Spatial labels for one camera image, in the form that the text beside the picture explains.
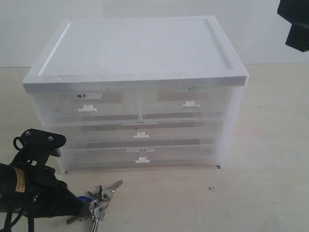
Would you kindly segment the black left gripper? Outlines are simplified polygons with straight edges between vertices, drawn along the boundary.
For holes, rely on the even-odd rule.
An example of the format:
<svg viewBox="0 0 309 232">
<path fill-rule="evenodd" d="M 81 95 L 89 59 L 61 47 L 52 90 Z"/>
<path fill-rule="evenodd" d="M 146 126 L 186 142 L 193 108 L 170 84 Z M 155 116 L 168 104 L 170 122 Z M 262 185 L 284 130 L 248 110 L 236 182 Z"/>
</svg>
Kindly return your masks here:
<svg viewBox="0 0 309 232">
<path fill-rule="evenodd" d="M 10 164 L 0 165 L 0 210 L 6 213 L 3 232 L 10 232 L 22 216 L 28 219 L 28 231 L 34 231 L 36 218 L 83 217 L 84 202 L 65 182 L 46 166 L 50 156 L 66 143 L 63 135 L 28 129 L 13 140 L 18 151 Z"/>
</svg>

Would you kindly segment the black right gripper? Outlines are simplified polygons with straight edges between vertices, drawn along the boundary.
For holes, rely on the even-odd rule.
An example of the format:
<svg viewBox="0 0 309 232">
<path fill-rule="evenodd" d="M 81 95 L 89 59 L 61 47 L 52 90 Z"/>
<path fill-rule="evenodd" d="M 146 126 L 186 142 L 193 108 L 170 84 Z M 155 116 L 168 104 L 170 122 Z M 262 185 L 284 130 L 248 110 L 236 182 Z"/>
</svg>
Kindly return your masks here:
<svg viewBox="0 0 309 232">
<path fill-rule="evenodd" d="M 309 0 L 280 0 L 277 14 L 291 24 L 285 44 L 300 52 L 309 50 Z"/>
</svg>

